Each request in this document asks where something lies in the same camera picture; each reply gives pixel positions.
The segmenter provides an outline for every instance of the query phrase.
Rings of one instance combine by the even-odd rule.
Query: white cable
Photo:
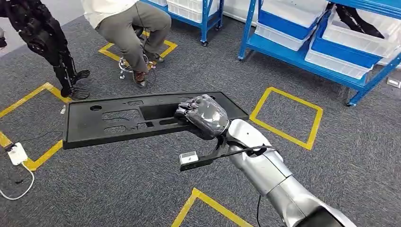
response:
[[[1,195],[2,195],[4,198],[8,199],[8,200],[17,200],[17,199],[21,198],[22,196],[24,196],[24,195],[29,191],[29,189],[31,189],[32,185],[34,184],[34,180],[35,180],[34,174],[32,173],[31,170],[29,170],[29,169],[25,166],[25,164],[24,164],[23,162],[22,162],[21,164],[22,164],[22,166],[25,167],[25,169],[28,170],[28,171],[31,173],[31,175],[32,175],[32,182],[31,182],[31,185],[29,186],[29,188],[28,188],[22,195],[20,195],[20,196],[18,196],[18,197],[16,197],[16,198],[10,198],[10,197],[8,197],[7,195],[5,195],[5,194],[0,190]]]

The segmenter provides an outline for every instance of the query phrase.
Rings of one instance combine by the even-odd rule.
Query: blue storage bin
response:
[[[378,63],[382,57],[371,53],[366,53],[357,49],[353,49],[341,44],[333,43],[322,38],[323,33],[327,27],[327,22],[330,12],[326,13],[316,30],[315,40],[312,43],[311,49],[326,55],[341,59],[355,65],[365,68],[371,68]]]
[[[315,28],[319,18],[317,18],[310,27],[304,27],[279,16],[260,10],[259,23],[269,26],[275,30],[293,36],[297,39],[305,39]]]

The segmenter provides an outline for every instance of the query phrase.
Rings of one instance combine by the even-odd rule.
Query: gray carpet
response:
[[[159,64],[156,81],[139,90],[119,80],[116,62],[100,53],[106,45],[89,23],[79,17],[63,27],[77,68],[91,70],[78,86],[91,98],[174,91],[221,90],[252,112],[264,90],[276,87],[323,109],[314,147],[306,150],[257,126],[281,150],[296,178],[316,196],[343,211],[357,226],[400,226],[401,94],[381,84],[356,107],[344,100],[347,88],[259,53],[237,60],[243,23],[225,18],[224,28],[209,34],[209,47],[200,45],[198,29],[174,21],[168,40],[178,47]],[[59,87],[51,67],[26,47],[0,61],[0,109],[45,82]],[[63,130],[63,102],[44,91],[0,118],[0,130],[12,141],[47,131]],[[271,94],[258,119],[306,141],[316,111],[278,94]],[[60,133],[23,143],[36,159]],[[35,171],[31,191],[18,201],[0,198],[0,226],[170,226],[196,187],[256,226],[257,192],[227,159],[184,173],[178,155],[205,153],[215,141],[176,133],[59,150]],[[14,167],[6,154],[0,159],[0,187],[16,196],[30,183],[29,174]],[[261,204],[263,226],[282,223],[272,206]],[[182,226],[235,226],[226,217],[196,201]]]

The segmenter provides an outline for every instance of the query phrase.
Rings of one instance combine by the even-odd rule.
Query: yellow tape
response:
[[[62,140],[58,141],[52,148],[46,151],[40,158],[36,161],[32,161],[30,158],[24,162],[25,166],[28,167],[31,171],[36,170],[39,166],[41,166],[45,161],[47,161],[51,156],[53,156],[58,150],[62,148]]]
[[[4,135],[4,133],[2,131],[0,131],[0,145],[2,147],[6,147],[9,144],[11,144],[12,142],[7,138],[6,135]]]
[[[290,98],[290,99],[292,99],[294,101],[302,103],[302,104],[304,104],[304,105],[306,105],[306,106],[308,106],[310,108],[313,108],[313,109],[315,109],[317,111],[315,119],[314,119],[314,122],[313,122],[313,125],[312,125],[311,132],[309,134],[308,141],[306,143],[303,142],[303,141],[300,141],[297,138],[294,138],[294,137],[286,134],[285,132],[280,131],[280,130],[278,130],[278,129],[276,129],[276,128],[274,128],[274,127],[272,127],[272,126],[270,126],[270,125],[268,125],[268,124],[266,124],[266,123],[264,123],[264,122],[262,122],[262,121],[260,121],[260,120],[258,120],[256,118],[258,113],[259,113],[259,111],[261,110],[264,102],[266,101],[267,97],[269,96],[269,94],[272,91],[274,91],[276,93],[279,93],[280,95],[285,96],[287,98]],[[258,104],[256,105],[255,109],[252,111],[252,114],[250,115],[249,119],[251,121],[255,122],[255,124],[260,125],[263,128],[265,128],[265,129],[267,129],[267,130],[269,130],[269,131],[271,131],[271,132],[273,132],[273,133],[275,133],[275,134],[277,134],[277,135],[279,135],[279,136],[281,136],[283,138],[286,138],[287,140],[289,140],[289,141],[291,141],[291,142],[293,142],[293,143],[295,143],[295,144],[297,144],[299,146],[302,146],[302,147],[304,147],[304,148],[306,148],[308,150],[311,150],[312,147],[313,147],[313,144],[314,144],[314,140],[316,139],[317,130],[319,129],[319,125],[320,125],[320,121],[322,119],[322,116],[323,116],[323,109],[321,107],[319,107],[317,105],[314,105],[314,104],[312,104],[310,102],[307,102],[307,101],[305,101],[303,99],[300,99],[300,98],[298,98],[296,96],[293,96],[291,94],[288,94],[288,93],[286,93],[284,91],[278,90],[275,87],[269,87],[263,93],[263,95],[260,98],[260,100],[258,101]]]
[[[173,224],[171,227],[179,227],[181,223],[183,222],[185,216],[187,215],[189,209],[192,207],[193,203],[195,202],[196,198],[199,195],[199,191],[194,188],[192,190],[191,196],[188,198],[187,202],[185,202],[183,208],[181,209],[180,213],[178,213],[178,216],[175,218]]]
[[[251,224],[244,221],[242,218],[234,214],[233,212],[229,211],[227,208],[220,205],[218,202],[214,201],[209,196],[205,195],[203,192],[199,191],[196,188],[193,188],[191,196],[188,198],[187,202],[184,204],[183,208],[181,209],[178,216],[175,218],[171,227],[179,227],[183,222],[185,216],[187,215],[189,209],[192,207],[193,203],[195,202],[196,198],[199,198],[213,209],[220,212],[222,215],[226,216],[228,219],[232,220],[234,223],[239,225],[240,227],[252,227]]]
[[[209,206],[213,207],[215,210],[220,212],[222,215],[226,216],[228,219],[236,223],[237,225],[241,227],[252,227],[251,224],[248,222],[244,221],[242,218],[234,214],[233,212],[227,210],[227,208],[223,207],[220,205],[218,202],[214,201],[211,199],[209,196],[205,195],[203,192],[199,191],[198,189],[194,188],[194,190],[199,192],[198,198],[205,203],[207,203]]]
[[[50,83],[45,83],[42,86],[38,87],[25,97],[21,98],[8,108],[4,109],[3,111],[0,112],[0,117],[3,117],[10,113],[11,111],[15,110],[17,107],[28,101],[29,99],[33,98],[35,95],[39,94],[43,90],[48,90],[51,92],[54,96],[59,98],[61,101],[67,103],[71,101],[70,98],[64,98],[61,96],[60,90],[51,85]],[[11,144],[12,142],[7,138],[6,135],[4,135],[3,132],[0,131],[0,145],[2,147],[6,147],[7,145]],[[24,164],[27,166],[28,169],[31,171],[36,170],[39,166],[41,166],[46,160],[48,160],[52,155],[54,155],[60,148],[62,148],[62,140],[57,142],[52,148],[50,148],[48,151],[46,151],[40,158],[38,158],[36,161],[32,161],[30,158],[28,158],[27,161],[24,162]]]
[[[143,34],[146,35],[146,36],[149,36],[149,32],[145,32],[145,31],[144,31]],[[170,41],[168,41],[168,40],[165,40],[165,41],[164,41],[164,44],[167,45],[168,48],[167,48],[165,51],[163,51],[163,53],[160,54],[160,56],[161,56],[162,58],[166,57],[171,51],[173,51],[173,50],[177,47],[177,44],[172,43],[172,42],[170,42]],[[112,44],[112,43],[108,43],[106,46],[102,47],[102,48],[101,48],[100,50],[98,50],[98,51],[99,51],[100,53],[106,55],[107,57],[114,59],[115,61],[120,61],[120,57],[119,57],[118,55],[116,55],[116,54],[114,54],[114,53],[108,51],[108,49],[109,49],[110,47],[112,47],[113,45],[114,45],[114,44]]]

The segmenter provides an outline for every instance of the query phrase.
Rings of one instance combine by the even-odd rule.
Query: blue shelving unit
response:
[[[262,5],[262,0],[259,1],[259,9]],[[374,13],[386,15],[401,19],[401,1],[399,0],[332,0],[331,2],[351,6],[357,9],[363,9]],[[367,81],[367,76],[362,79],[354,79],[343,74],[328,70],[318,65],[311,64],[305,61],[305,56],[308,51],[309,43],[306,42],[299,51],[290,50],[284,46],[264,39],[261,36],[252,34],[251,23],[255,11],[256,0],[251,0],[249,4],[248,16],[244,28],[244,34],[241,42],[238,59],[243,60],[247,48],[280,59],[289,64],[295,65],[312,73],[315,73],[326,79],[335,81],[347,87],[353,88],[357,93],[352,97],[347,106],[355,106],[369,91],[371,91],[382,79],[384,79],[397,65],[401,62],[401,53],[394,58],[380,72]]]
[[[224,0],[220,0],[219,8],[216,13],[209,15],[210,8],[213,4],[214,0],[210,0],[208,4],[208,0],[203,0],[203,12],[202,12],[202,23],[197,23],[195,21],[189,20],[187,18],[184,18],[182,16],[179,16],[175,13],[169,12],[168,11],[168,6],[160,6],[157,5],[151,1],[148,0],[141,0],[142,2],[146,2],[147,4],[150,4],[154,7],[157,7],[164,12],[168,13],[171,18],[182,21],[184,23],[190,24],[192,26],[198,27],[201,30],[201,38],[200,42],[202,43],[203,46],[208,46],[208,31],[212,28],[215,27],[216,30],[219,30],[223,26],[223,6],[224,6]]]

